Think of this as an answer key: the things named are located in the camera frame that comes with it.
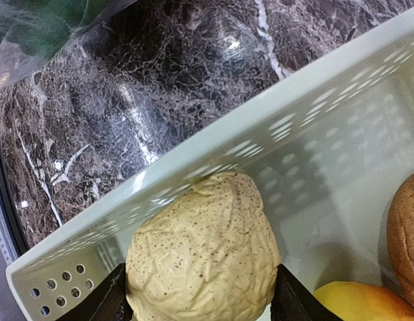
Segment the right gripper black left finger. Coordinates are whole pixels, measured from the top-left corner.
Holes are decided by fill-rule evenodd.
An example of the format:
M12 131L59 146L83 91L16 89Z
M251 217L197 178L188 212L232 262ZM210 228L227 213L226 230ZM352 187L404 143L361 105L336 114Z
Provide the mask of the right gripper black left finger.
M61 316L61 321L111 321L132 318L133 311L126 300L125 263L121 263L82 302Z

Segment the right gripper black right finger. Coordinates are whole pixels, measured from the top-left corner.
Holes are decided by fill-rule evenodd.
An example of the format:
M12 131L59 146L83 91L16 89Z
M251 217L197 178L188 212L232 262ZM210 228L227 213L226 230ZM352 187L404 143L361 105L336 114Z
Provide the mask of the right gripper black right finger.
M271 321L339 321L284 265L278 266Z

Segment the orange yellow pepper toy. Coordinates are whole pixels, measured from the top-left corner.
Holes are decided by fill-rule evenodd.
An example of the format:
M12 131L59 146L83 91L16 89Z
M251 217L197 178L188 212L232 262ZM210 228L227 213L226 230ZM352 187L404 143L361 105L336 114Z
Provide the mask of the orange yellow pepper toy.
M356 282L330 282L313 293L343 320L414 320L414 308L393 291Z

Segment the beige wrinkled round food toy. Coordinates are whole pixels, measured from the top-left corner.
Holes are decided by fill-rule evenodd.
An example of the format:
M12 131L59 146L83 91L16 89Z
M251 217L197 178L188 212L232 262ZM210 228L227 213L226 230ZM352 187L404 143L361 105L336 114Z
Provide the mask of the beige wrinkled round food toy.
M137 320L257 320L281 262L254 180L211 175L144 222L126 258Z

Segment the brown potato toy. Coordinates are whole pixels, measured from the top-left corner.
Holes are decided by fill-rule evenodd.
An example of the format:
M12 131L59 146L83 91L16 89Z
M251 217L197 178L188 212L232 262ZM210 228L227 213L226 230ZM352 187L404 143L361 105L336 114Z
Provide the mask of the brown potato toy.
M389 207L387 247L400 287L414 305L414 174L401 184Z

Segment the pale green plastic basket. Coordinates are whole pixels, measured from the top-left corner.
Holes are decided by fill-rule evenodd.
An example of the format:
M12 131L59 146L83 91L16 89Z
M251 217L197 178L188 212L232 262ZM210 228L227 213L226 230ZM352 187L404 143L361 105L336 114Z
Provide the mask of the pale green plastic basket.
M193 135L9 265L26 319L71 310L125 260L137 227L232 169L255 181L282 261L309 290L398 290L386 216L414 173L414 7Z

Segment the clear dotted zip top bag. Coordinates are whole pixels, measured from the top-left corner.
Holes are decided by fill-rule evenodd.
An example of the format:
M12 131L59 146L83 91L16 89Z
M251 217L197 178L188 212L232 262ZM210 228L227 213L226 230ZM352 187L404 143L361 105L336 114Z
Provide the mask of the clear dotted zip top bag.
M0 1L0 90L43 67L76 35L133 1Z

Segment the bok choy toy green white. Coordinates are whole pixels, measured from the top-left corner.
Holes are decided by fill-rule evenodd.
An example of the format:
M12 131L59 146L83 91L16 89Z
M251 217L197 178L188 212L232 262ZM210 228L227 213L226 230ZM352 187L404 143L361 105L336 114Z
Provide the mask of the bok choy toy green white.
M50 58L99 16L105 1L0 1L0 45Z

